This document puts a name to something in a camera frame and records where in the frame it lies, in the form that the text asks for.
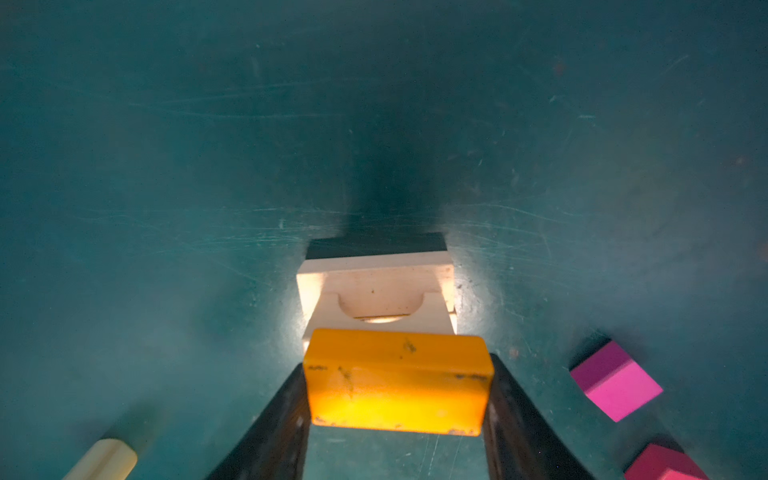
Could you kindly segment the natural wood block long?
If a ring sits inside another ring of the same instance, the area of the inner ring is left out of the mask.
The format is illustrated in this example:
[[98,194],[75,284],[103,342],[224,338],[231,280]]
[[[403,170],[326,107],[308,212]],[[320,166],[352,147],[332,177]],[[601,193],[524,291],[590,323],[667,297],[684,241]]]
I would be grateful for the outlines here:
[[296,281],[306,320],[324,293],[337,293],[354,302],[369,292],[395,298],[441,293],[456,319],[454,263],[446,250],[307,258],[297,272]]

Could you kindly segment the natural wood block diagonal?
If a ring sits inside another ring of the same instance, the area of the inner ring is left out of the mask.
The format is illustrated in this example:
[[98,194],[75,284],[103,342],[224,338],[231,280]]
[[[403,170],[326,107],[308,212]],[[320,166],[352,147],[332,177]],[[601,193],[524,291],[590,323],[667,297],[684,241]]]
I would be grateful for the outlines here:
[[302,335],[304,349],[319,329],[457,334],[453,315],[442,294],[437,292],[397,298],[369,292],[354,302],[337,293],[324,293]]

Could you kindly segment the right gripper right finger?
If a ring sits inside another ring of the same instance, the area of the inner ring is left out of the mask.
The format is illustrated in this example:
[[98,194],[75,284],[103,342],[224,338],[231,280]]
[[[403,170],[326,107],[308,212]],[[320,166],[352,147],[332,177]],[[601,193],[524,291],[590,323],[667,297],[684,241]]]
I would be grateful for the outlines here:
[[490,358],[494,375],[482,427],[489,478],[591,479],[501,359]]

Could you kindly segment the magenta cube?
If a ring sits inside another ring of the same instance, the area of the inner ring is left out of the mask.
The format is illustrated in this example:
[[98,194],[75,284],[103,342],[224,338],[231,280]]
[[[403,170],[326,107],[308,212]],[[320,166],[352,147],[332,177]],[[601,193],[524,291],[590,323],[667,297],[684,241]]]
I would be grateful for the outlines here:
[[626,480],[708,480],[685,453],[649,444],[624,472]]
[[585,396],[612,421],[620,422],[663,388],[615,341],[570,370]]

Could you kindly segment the orange rectangular block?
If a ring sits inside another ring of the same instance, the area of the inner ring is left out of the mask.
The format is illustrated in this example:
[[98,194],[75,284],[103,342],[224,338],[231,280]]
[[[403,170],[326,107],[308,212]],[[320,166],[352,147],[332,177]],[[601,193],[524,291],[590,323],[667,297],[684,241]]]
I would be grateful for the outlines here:
[[313,424],[476,437],[494,376],[476,336],[319,329],[303,359]]

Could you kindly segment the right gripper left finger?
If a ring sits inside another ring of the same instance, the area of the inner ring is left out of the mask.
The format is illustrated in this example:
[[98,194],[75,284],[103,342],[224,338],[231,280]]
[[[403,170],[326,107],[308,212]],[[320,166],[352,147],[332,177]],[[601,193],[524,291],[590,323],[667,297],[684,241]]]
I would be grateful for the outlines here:
[[300,480],[311,426],[307,384],[303,366],[299,364],[208,477]]

